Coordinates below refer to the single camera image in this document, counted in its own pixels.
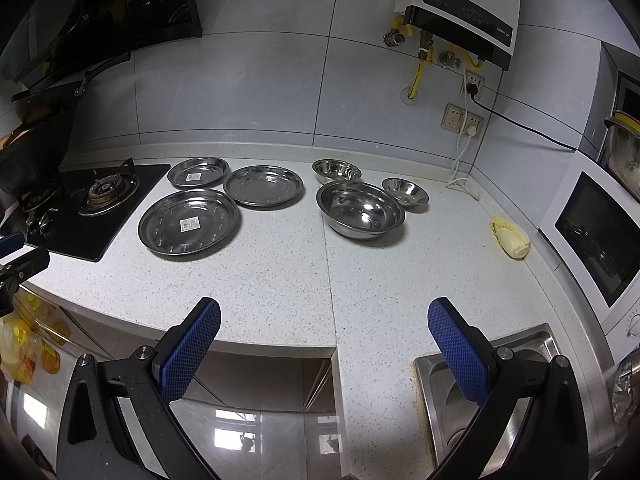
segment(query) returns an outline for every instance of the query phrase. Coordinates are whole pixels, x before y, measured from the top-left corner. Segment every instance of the wok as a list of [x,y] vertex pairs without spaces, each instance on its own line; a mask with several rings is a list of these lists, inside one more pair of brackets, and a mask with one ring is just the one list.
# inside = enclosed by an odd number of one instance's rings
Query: wok
[[21,196],[48,184],[69,147],[78,101],[99,73],[131,59],[131,53],[113,57],[74,81],[31,94],[12,97],[14,111],[22,120],[0,146],[0,189]]
[[84,95],[87,85],[93,78],[108,68],[129,59],[131,59],[130,52],[112,57],[93,70],[85,72],[84,80],[82,81],[72,81],[71,83],[52,86],[33,94],[30,90],[19,92],[11,97],[14,112],[23,124],[27,124],[37,123],[53,116],[60,111],[60,108],[75,110],[78,106],[78,101]]

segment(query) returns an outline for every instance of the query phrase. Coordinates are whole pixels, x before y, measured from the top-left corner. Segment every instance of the countertop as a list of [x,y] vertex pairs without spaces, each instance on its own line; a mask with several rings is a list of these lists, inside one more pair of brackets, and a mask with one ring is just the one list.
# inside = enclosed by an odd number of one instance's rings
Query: countertop
[[[220,342],[257,345],[257,352],[274,355],[331,355],[337,348],[340,458],[343,472],[361,480],[424,480],[433,468],[413,366],[418,356],[438,351],[426,323],[431,300],[447,296],[489,339],[546,322],[576,368],[590,447],[597,448],[593,394],[586,387],[594,373],[584,351],[588,342],[568,336],[579,330],[577,321],[566,306],[559,316],[559,301],[552,305],[553,295],[543,290],[544,263],[536,251],[529,262],[515,261],[498,246],[489,229],[495,203],[483,206],[443,182],[411,177],[429,193],[428,211],[408,212],[401,228],[379,240],[355,242],[322,220],[308,162],[227,160],[232,169],[285,166],[302,177],[305,195],[283,209],[241,208],[240,229],[229,243],[203,257],[167,259],[143,246],[137,232],[143,212],[174,192],[162,178],[100,262],[52,254],[49,269],[31,285],[129,330],[164,331],[200,297],[211,296],[222,310]],[[362,173],[377,186],[398,176]]]

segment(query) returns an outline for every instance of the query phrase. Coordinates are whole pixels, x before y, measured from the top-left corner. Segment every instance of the microwave door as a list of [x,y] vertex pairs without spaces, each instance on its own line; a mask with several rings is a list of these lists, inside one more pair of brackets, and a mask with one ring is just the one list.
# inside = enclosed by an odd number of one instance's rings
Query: microwave door
[[556,221],[610,308],[640,271],[640,228],[583,173]]
[[640,203],[598,164],[576,152],[540,232],[565,262],[607,333],[640,298]]

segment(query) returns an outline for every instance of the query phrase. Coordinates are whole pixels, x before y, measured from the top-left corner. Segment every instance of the aluminum foil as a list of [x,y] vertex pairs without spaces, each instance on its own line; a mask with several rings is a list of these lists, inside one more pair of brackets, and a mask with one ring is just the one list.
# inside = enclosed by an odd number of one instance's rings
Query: aluminum foil
[[618,368],[611,394],[613,419],[617,424],[625,424],[638,408],[640,400],[638,361],[640,361],[640,349],[631,352]]

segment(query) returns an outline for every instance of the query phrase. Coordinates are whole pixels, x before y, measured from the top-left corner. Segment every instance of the stainless steel sink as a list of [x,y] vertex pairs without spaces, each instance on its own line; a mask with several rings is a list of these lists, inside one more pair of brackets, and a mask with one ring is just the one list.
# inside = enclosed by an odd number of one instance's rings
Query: stainless steel sink
[[[549,362],[558,355],[558,346],[548,324],[518,332],[496,341],[495,347],[508,346],[521,359]],[[420,387],[427,409],[433,441],[435,463],[439,464],[464,433],[478,409],[475,402],[466,400],[458,387],[442,354],[415,360]],[[483,474],[489,474],[503,464],[524,418],[529,399],[520,399],[513,410],[507,428],[489,460]]]

